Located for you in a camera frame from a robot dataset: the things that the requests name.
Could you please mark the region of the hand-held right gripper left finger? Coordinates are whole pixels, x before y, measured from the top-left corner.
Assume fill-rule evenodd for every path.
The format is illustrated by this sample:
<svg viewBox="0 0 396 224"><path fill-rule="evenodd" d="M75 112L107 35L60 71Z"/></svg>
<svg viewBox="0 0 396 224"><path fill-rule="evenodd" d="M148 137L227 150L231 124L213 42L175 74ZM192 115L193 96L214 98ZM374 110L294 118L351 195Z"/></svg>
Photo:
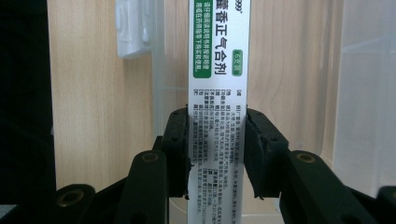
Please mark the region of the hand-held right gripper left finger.
<svg viewBox="0 0 396 224"><path fill-rule="evenodd" d="M188 182L191 170L189 158L189 114L188 108L172 112L163 133L163 152L167 159L169 196L188 198Z"/></svg>

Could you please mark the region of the clear plastic storage box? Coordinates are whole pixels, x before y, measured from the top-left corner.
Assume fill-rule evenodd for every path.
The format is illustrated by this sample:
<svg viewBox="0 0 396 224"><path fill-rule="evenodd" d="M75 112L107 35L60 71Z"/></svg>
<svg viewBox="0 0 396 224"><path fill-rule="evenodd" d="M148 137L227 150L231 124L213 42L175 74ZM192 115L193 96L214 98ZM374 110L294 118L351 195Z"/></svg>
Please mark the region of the clear plastic storage box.
<svg viewBox="0 0 396 224"><path fill-rule="evenodd" d="M118 52L150 53L156 177L144 219L188 224L169 196L163 133L188 108L189 1L116 0ZM396 0L251 0L248 109L289 141L277 198L244 164L241 224L396 224Z"/></svg>

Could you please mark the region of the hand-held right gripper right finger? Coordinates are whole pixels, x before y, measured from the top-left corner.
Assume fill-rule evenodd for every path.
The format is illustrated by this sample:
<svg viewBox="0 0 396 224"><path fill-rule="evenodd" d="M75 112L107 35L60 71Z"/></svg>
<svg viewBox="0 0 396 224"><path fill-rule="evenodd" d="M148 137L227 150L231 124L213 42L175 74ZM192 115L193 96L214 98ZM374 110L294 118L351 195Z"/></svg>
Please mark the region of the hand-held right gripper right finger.
<svg viewBox="0 0 396 224"><path fill-rule="evenodd" d="M244 164L255 198L277 198L289 141L262 112L248 109Z"/></svg>

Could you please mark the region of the white green medicine box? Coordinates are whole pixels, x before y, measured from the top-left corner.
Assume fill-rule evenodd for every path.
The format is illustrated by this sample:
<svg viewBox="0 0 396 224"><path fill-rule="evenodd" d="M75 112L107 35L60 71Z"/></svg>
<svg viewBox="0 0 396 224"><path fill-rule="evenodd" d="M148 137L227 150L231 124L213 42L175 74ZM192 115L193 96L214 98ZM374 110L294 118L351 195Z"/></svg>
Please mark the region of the white green medicine box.
<svg viewBox="0 0 396 224"><path fill-rule="evenodd" d="M189 1L188 224L241 224L251 0Z"/></svg>

